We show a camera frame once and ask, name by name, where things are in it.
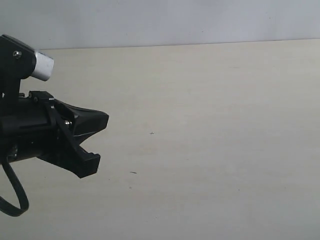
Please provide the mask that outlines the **left robot arm silver black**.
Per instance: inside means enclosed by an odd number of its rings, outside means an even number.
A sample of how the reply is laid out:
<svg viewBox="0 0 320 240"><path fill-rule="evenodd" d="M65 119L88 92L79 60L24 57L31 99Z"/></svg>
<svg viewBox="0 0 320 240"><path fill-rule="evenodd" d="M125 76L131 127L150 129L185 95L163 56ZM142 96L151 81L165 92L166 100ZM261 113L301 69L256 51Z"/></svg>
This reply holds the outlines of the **left robot arm silver black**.
<svg viewBox="0 0 320 240"><path fill-rule="evenodd" d="M38 158L79 178L98 171L101 156L81 143L106 129L107 113L64 103L46 91L31 91L0 110L0 152L16 149L11 162Z"/></svg>

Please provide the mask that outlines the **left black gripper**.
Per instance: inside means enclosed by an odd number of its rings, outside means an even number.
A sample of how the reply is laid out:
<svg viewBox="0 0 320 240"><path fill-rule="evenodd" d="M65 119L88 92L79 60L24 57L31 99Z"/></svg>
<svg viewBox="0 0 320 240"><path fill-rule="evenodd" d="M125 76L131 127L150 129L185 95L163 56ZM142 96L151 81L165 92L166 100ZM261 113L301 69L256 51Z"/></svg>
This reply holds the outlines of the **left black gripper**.
<svg viewBox="0 0 320 240"><path fill-rule="evenodd" d="M0 99L0 164L38 158L79 178L94 175L101 157L80 144L106 129L108 120L103 111L64 103L46 91Z"/></svg>

